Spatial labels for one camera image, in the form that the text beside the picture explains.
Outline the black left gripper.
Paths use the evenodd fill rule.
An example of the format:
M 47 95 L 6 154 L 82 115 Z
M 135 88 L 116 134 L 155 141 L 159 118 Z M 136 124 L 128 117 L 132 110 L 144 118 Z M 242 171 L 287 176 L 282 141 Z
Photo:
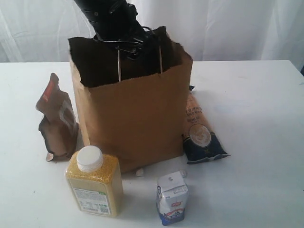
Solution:
M 129 59 L 152 51 L 152 30 L 136 19 L 136 6 L 125 0 L 76 0 L 95 30 L 94 39 L 120 50 Z

